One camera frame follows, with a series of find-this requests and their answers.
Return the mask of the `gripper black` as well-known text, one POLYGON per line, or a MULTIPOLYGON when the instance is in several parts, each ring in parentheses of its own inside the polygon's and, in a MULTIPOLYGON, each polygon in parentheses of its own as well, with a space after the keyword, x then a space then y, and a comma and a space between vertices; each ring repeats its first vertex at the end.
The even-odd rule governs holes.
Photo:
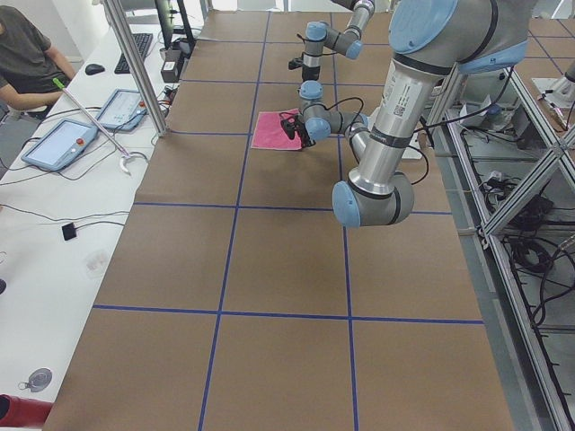
POLYGON ((315 145, 315 141, 309 136, 305 128, 305 123, 301 120, 301 118, 298 115, 294 117, 293 128, 300 140, 302 149, 310 148, 315 145))

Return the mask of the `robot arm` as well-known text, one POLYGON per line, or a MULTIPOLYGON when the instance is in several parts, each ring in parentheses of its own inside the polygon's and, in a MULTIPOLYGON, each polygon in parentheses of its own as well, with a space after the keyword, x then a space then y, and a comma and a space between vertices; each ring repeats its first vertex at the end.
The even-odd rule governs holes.
POLYGON ((356 59, 362 48, 362 35, 373 17, 373 1, 349 0, 333 1, 352 12, 344 31, 337 31, 326 22, 309 22, 302 38, 304 50, 300 57, 294 58, 291 68, 301 68, 302 81, 318 81, 321 72, 321 58, 327 48, 332 53, 341 54, 349 59, 356 59))
POLYGON ((400 223, 413 209, 411 182, 397 167, 438 81, 458 68, 490 72, 526 54, 532 1, 402 1, 388 31, 393 51, 374 122, 357 113, 331 112, 317 79, 325 48, 358 57, 362 33, 374 14, 371 1, 344 1, 352 12, 344 31, 310 22, 305 32, 296 126, 304 140, 330 134, 348 138, 358 166, 332 191, 332 208, 346 227, 400 223))

